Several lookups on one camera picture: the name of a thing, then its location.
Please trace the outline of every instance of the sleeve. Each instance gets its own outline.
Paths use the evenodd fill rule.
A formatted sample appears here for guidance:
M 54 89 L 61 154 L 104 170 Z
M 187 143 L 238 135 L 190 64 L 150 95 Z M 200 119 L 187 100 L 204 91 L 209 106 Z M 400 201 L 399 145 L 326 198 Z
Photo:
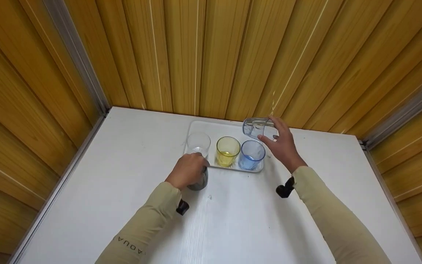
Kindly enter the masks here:
M 293 176 L 294 188 L 320 229 L 336 263 L 390 263 L 369 230 L 312 168 L 299 167 Z
M 120 232 L 110 241 L 96 264 L 137 264 L 146 254 L 153 237 L 174 217 L 181 199 L 179 189 L 168 182 L 160 183 L 146 203 L 137 210 Z

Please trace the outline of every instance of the hand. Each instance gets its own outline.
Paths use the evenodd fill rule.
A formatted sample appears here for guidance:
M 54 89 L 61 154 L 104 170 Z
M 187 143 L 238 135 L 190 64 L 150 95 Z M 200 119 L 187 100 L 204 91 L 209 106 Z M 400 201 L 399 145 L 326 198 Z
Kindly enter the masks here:
M 279 117 L 269 116 L 274 126 L 278 129 L 279 137 L 276 141 L 270 140 L 268 137 L 258 135 L 261 140 L 271 150 L 273 155 L 283 163 L 283 165 L 292 174 L 298 167 L 307 166 L 306 162 L 300 157 L 294 144 L 294 137 L 288 128 L 288 125 Z
M 195 184 L 201 177 L 203 167 L 209 162 L 199 152 L 184 154 L 166 179 L 173 187 L 182 190 L 187 185 Z

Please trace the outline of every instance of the white table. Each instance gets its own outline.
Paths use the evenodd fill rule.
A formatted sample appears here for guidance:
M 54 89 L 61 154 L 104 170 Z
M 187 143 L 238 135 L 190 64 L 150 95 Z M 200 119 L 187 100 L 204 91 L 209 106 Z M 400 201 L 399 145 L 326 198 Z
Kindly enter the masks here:
M 205 118 L 114 107 L 19 263 L 94 263 L 174 167 L 196 119 Z M 390 260 L 421 263 L 358 140 L 291 131 L 301 156 L 372 232 Z M 209 169 L 208 186 L 184 192 L 190 210 L 159 234 L 143 263 L 333 263 L 296 192 L 288 199 L 275 193 L 288 176 L 275 158 L 266 160 L 260 174 Z

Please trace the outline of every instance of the yellow glass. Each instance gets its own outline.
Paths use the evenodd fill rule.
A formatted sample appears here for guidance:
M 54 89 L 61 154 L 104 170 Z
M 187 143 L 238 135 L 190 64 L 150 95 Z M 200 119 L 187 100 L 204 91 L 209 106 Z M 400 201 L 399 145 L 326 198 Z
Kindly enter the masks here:
M 230 167 L 240 153 L 240 143 L 233 137 L 221 137 L 216 144 L 216 163 Z

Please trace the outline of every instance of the white tray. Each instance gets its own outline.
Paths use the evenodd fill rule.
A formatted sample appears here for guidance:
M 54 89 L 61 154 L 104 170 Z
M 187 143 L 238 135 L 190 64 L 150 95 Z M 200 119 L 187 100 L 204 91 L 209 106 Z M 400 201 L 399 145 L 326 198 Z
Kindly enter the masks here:
M 208 157 L 207 157 L 207 160 L 209 161 L 211 167 L 220 168 L 220 169 L 232 169 L 233 171 L 253 172 L 253 173 L 261 172 L 263 170 L 265 159 L 263 159 L 254 170 L 241 169 L 238 164 L 239 157 L 236 158 L 236 161 L 230 167 L 221 167 L 215 162 L 216 143 L 221 137 L 231 136 L 235 138 L 236 140 L 238 140 L 241 146 L 243 142 L 247 140 L 253 140 L 251 137 L 244 135 L 244 133 L 242 132 L 242 122 L 229 123 L 228 121 L 223 121 L 223 123 L 220 123 L 220 122 L 195 120 L 191 122 L 189 130 L 188 130 L 188 134 L 186 135 L 186 137 L 188 137 L 189 134 L 196 133 L 196 132 L 203 132 L 207 134 L 211 139 L 210 150 L 208 152 Z M 183 150 L 183 153 L 186 153 L 186 147 L 187 146 L 185 144 L 185 149 Z

